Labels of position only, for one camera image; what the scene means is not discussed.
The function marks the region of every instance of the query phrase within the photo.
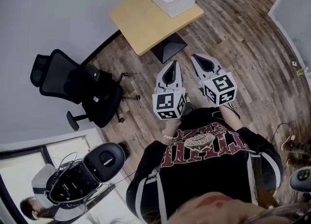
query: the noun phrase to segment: graphic print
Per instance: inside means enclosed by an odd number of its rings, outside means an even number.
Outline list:
[[[201,152],[206,147],[210,147],[215,136],[211,133],[194,136],[185,141],[185,146],[190,150]]]
[[[185,145],[186,140],[192,140],[191,138],[200,138],[202,135],[212,134],[215,139],[210,145],[207,145],[201,151],[189,149]],[[226,140],[226,136],[232,140],[231,142]],[[185,150],[189,149],[190,155],[185,156]],[[191,162],[197,162],[218,157],[225,154],[233,155],[238,151],[248,151],[248,146],[242,142],[238,133],[227,130],[223,125],[214,122],[207,126],[203,126],[196,130],[181,131],[177,130],[177,136],[172,139],[172,142],[168,145],[166,152],[163,156],[161,168],[171,167],[174,164],[185,164]]]

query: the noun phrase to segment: hair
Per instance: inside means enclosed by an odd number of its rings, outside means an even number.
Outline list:
[[[255,192],[258,206],[269,209],[271,206],[278,207],[279,204],[273,197],[274,191],[266,191],[264,189],[262,178],[261,158],[252,159],[253,173],[255,179]]]
[[[33,196],[30,196],[22,200],[19,203],[19,208],[24,216],[26,216],[30,220],[36,221],[36,219],[33,216],[34,209],[32,205],[30,204],[30,200],[33,198],[34,198]],[[37,211],[38,212],[37,217],[38,218],[52,218],[52,216],[49,215],[49,211],[50,210],[48,208],[42,208],[39,212]]]

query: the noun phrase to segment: floorboard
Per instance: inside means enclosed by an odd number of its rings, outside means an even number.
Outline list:
[[[291,49],[267,13],[275,0],[196,0],[204,15],[178,33],[188,46],[178,53],[184,87],[192,103],[206,105],[198,91],[196,76],[190,62],[193,53],[205,53],[217,58],[233,73],[238,93],[233,103],[245,126],[279,145],[289,135],[291,123],[296,140],[311,138],[311,93],[304,76],[297,76],[291,62],[296,61]],[[152,94],[156,76],[163,65],[151,53],[137,56],[123,35],[105,47],[92,61],[98,68],[117,78],[121,72],[130,77],[122,81],[125,93],[139,94],[140,102],[123,101],[120,107],[124,123],[116,117],[103,129],[111,142],[126,142],[131,157],[125,170],[131,174],[137,168],[144,148],[161,137],[164,122],[152,109]],[[281,153],[285,165],[287,154]],[[277,192],[282,203],[293,202],[297,194],[289,189],[292,168],[285,171],[284,182]]]

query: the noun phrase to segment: black t-shirt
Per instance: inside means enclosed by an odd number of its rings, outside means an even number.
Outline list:
[[[272,144],[245,127],[235,132],[222,119],[214,117],[216,110],[200,108],[190,112],[182,117],[168,146],[154,141],[145,149],[126,196],[134,214],[137,215],[138,185],[154,168],[161,178],[168,217],[187,200],[213,191],[252,202],[249,150],[268,153],[282,174],[281,160]],[[142,215],[157,215],[158,204],[156,184],[145,183],[140,204]]]

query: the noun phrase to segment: chair headrest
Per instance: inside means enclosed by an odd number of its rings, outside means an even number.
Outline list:
[[[44,79],[50,56],[49,55],[40,55],[38,54],[35,58],[33,69],[30,74],[30,81],[35,87],[40,87]]]
[[[122,169],[125,163],[125,153],[120,145],[105,143],[86,154],[83,162],[93,176],[104,183]]]

